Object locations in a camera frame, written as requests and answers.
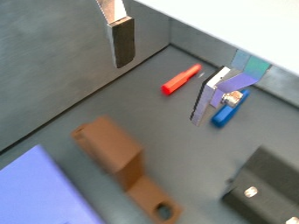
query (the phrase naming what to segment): purple block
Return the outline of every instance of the purple block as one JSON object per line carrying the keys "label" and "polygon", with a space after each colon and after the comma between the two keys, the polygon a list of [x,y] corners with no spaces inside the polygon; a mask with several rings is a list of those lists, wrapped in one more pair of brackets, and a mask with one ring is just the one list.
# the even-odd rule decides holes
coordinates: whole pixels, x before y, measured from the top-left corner
{"label": "purple block", "polygon": [[42,146],[0,171],[0,223],[104,224]]}

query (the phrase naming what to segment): gray floor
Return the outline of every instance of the gray floor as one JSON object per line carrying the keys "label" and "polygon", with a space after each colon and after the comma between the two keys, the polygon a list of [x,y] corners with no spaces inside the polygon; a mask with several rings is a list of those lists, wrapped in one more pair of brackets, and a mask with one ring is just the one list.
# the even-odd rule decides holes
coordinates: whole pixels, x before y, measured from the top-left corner
{"label": "gray floor", "polygon": [[[82,123],[109,114],[145,145],[149,174],[185,208],[179,223],[246,223],[221,203],[227,180],[261,144],[299,168],[299,112],[251,88],[225,129],[209,123],[193,126],[190,114],[202,79],[193,78],[169,97],[161,86],[195,62],[169,47],[16,145],[2,156],[2,167],[42,144],[107,223],[151,223],[70,137]],[[203,65],[207,76],[215,68]]]}

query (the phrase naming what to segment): brown wooden block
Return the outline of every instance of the brown wooden block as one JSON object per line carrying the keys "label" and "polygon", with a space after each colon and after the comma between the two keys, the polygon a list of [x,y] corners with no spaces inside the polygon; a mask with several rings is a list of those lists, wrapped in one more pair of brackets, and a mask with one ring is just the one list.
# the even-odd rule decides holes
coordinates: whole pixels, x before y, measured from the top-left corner
{"label": "brown wooden block", "polygon": [[174,224],[182,209],[146,176],[143,147],[107,116],[80,125],[71,133],[82,149],[114,175],[126,193],[154,223]]}

